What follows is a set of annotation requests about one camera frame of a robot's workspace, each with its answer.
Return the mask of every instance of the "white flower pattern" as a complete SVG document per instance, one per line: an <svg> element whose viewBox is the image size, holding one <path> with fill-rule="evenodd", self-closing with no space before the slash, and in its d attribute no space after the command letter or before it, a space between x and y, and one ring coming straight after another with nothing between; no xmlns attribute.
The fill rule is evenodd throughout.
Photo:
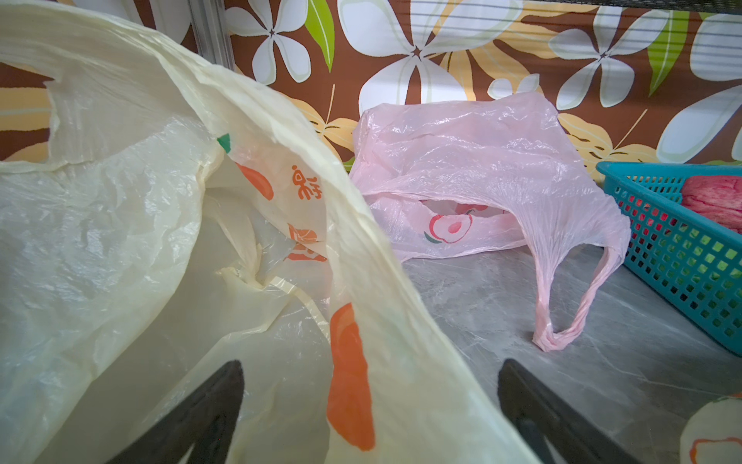
<svg viewBox="0 0 742 464"><path fill-rule="evenodd" d="M535 92L539 88L539 75L528 74L518 84L518 88L513 92L513 84L508 79L495 79L487 88L487 95L493 100L509 97L513 93L522 94L524 92Z"/></svg>
<svg viewBox="0 0 742 464"><path fill-rule="evenodd" d="M118 16L142 24L134 0L75 0L75 6ZM191 27L191 10L187 1L149 0L154 26L159 32L181 43Z"/></svg>
<svg viewBox="0 0 742 464"><path fill-rule="evenodd" d="M549 47L559 58L593 60L562 85L556 96L556 109L564 111L580 105L598 68L603 70L603 77L600 80L600 104L608 108L618 105L626 98L634 84L634 70L612 57L631 55L651 45L662 33L669 14L662 10L644 13L628 27L616 44L611 46L622 11L621 7L598 9L593 20L597 50L590 36L580 29L565 30L549 41Z"/></svg>
<svg viewBox="0 0 742 464"><path fill-rule="evenodd" d="M368 56L404 55L366 81L358 97L359 114L381 103L404 104L416 68L420 73L423 103L466 100L462 85L430 61L430 57L492 42L519 18L523 9L522 0L501 0L496 4L463 0L428 41L447 3L447 0L410 2L413 39L410 43L387 0L338 0L340 24L356 51Z"/></svg>
<svg viewBox="0 0 742 464"><path fill-rule="evenodd" d="M713 15L696 32L691 48L691 71L715 82L742 79L742 18ZM716 137L742 106L742 85L706 97L676 114L660 137L657 158L663 163L685 163ZM732 159L742 160L742 130L732 146Z"/></svg>
<svg viewBox="0 0 742 464"><path fill-rule="evenodd" d="M312 74L309 52L301 43L280 34L292 32L304 25L309 7L307 0L281 0L275 25L269 0L248 0L248 3L260 22L240 7L229 8L226 11L226 21L230 32L238 36L266 36L252 57L252 73L255 80L265 85L275 82L276 58L273 44L278 46L291 78L296 82L307 80Z"/></svg>

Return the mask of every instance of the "chinese character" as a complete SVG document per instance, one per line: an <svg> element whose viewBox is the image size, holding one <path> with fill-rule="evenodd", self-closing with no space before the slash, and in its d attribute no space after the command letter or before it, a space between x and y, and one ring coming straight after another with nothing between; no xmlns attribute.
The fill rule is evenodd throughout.
<svg viewBox="0 0 742 464"><path fill-rule="evenodd" d="M294 185L299 187L300 200L311 200L313 192L313 196L315 198L317 198L318 200L322 198L322 191L320 190L319 184L316 183L316 177L310 177L309 179L307 179L306 177L304 177L304 174L302 174L301 171L297 169L296 165L291 166L291 169L294 169L293 181ZM306 186L307 182L309 182L311 189Z"/></svg>
<svg viewBox="0 0 742 464"><path fill-rule="evenodd" d="M304 177L304 174L301 174L301 171L297 169L296 165L291 166L291 169L294 170L294 185L299 187L299 200L311 200L312 190L305 185L306 177Z"/></svg>

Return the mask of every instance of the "plastic bag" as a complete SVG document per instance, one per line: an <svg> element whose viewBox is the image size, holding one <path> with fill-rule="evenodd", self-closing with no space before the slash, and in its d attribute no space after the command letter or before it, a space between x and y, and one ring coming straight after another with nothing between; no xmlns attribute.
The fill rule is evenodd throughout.
<svg viewBox="0 0 742 464"><path fill-rule="evenodd" d="M533 342L561 350L598 287L623 262L630 221L595 185L542 95L494 102L379 105L354 133L350 178L401 260L527 244L539 297ZM571 326L554 333L549 292L573 247L604 246Z"/></svg>
<svg viewBox="0 0 742 464"><path fill-rule="evenodd" d="M55 79L49 160L0 163L2 460L102 462L237 358L230 463L538 462L285 97L52 2L0 59Z"/></svg>

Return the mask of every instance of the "gray marble surface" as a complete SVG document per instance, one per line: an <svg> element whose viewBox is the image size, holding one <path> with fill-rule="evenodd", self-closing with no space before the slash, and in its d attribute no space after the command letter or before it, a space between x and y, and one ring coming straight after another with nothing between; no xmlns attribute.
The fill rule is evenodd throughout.
<svg viewBox="0 0 742 464"><path fill-rule="evenodd" d="M583 246L559 266L556 330L570 324L602 253ZM598 291L582 335L551 353L531 342L536 274L527 248L413 259L404 268L493 402L500 367L515 358L642 463L677 463L690 416L742 391L742 358L625 267Z"/></svg>

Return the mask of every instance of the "green leaf pattern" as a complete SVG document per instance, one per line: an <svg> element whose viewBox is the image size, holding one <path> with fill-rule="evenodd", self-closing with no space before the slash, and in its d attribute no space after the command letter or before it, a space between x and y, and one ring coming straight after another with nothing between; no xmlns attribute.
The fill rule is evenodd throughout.
<svg viewBox="0 0 742 464"><path fill-rule="evenodd" d="M713 160L713 161L709 161L708 163L704 163L704 164L709 164L711 166L742 166L742 161Z"/></svg>
<svg viewBox="0 0 742 464"><path fill-rule="evenodd" d="M423 232L423 233L425 234L425 238L427 239L427 241L431 242L432 244L440 244L440 243L443 243L443 242L441 242L440 240L436 240L435 238L433 238L433 237L430 237L430 236L429 236L429 235L427 234L427 232Z"/></svg>
<svg viewBox="0 0 742 464"><path fill-rule="evenodd" d="M355 162L355 157L350 158L348 161L343 163L343 167L345 170L350 174L350 170L353 169L353 163Z"/></svg>
<svg viewBox="0 0 742 464"><path fill-rule="evenodd" d="M660 87L675 65L680 52L686 44L688 35L687 11L672 11L665 28L657 39L647 48L649 64L652 69L649 96Z"/></svg>
<svg viewBox="0 0 742 464"><path fill-rule="evenodd" d="M227 153L232 150L232 141L230 140L229 134L224 134L222 137L219 137L217 142L219 142L219 145L221 145Z"/></svg>
<svg viewBox="0 0 742 464"><path fill-rule="evenodd" d="M322 49L327 70L332 72L332 60L335 58L335 23L326 0L309 0L309 11L304 26Z"/></svg>

